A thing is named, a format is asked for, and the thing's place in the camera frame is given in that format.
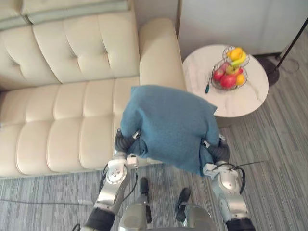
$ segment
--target fruit basket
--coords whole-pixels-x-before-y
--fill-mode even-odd
[[[214,66],[211,76],[211,83],[213,87],[220,90],[234,90],[242,87],[246,83],[248,79],[248,74],[245,68],[239,66],[239,67],[232,67],[233,69],[231,69],[231,67],[232,66],[230,65],[230,63],[227,62],[226,60],[221,60]]]
[[[235,57],[233,58],[232,56],[230,56],[230,53],[232,51],[236,51],[237,49],[238,49],[238,52],[234,52]],[[246,66],[249,63],[249,54],[246,54],[246,52],[244,52],[242,48],[229,46],[223,51],[222,59],[226,60],[231,65],[235,63],[233,66]]]

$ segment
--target striped carpet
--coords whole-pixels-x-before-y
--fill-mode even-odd
[[[263,105],[241,123],[221,129],[231,148],[231,163],[243,164],[244,198],[258,231],[308,230],[308,30],[280,68],[280,80],[269,89]],[[178,226],[173,207],[181,189],[190,186],[191,200],[206,208],[219,231],[225,230],[210,182],[165,165],[143,167],[139,177],[150,182],[151,227]],[[51,177],[0,180],[0,198],[27,201],[94,201],[101,172]],[[127,192],[132,188],[131,181]],[[138,196],[136,190],[119,212]],[[0,202],[1,231],[70,231],[84,224],[91,207],[75,205],[23,205]],[[117,230],[116,218],[113,230]]]

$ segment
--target red apple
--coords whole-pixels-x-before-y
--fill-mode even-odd
[[[220,80],[223,88],[232,88],[236,84],[236,75],[224,75]]]
[[[239,71],[237,72],[237,74],[239,75],[239,74],[243,73],[243,71],[244,71],[244,70],[240,67],[240,68],[239,68]]]
[[[216,71],[213,73],[213,79],[214,79],[215,81],[220,81],[221,77],[223,77],[224,74],[225,74],[225,73],[224,73],[223,70],[218,69],[218,70],[216,70]]]
[[[221,66],[220,66],[220,70],[223,70],[224,72],[226,71],[227,69],[227,66],[230,66],[230,63],[228,62],[224,62]]]

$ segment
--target round side table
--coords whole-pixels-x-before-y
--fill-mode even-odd
[[[211,45],[199,48],[183,62],[187,91],[217,107],[214,115],[220,128],[227,127],[242,116],[255,111],[265,101],[269,91],[267,75],[261,64],[251,55],[248,65],[245,66],[248,79],[242,87],[219,90],[210,82],[209,92],[205,93],[213,67],[222,60],[222,52],[226,47]]]

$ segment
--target yellow banana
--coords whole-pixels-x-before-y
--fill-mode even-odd
[[[243,51],[242,56],[239,59],[233,61],[231,63],[231,66],[238,66],[238,65],[240,65],[242,62],[244,62],[246,60],[246,56],[247,56],[246,53]]]

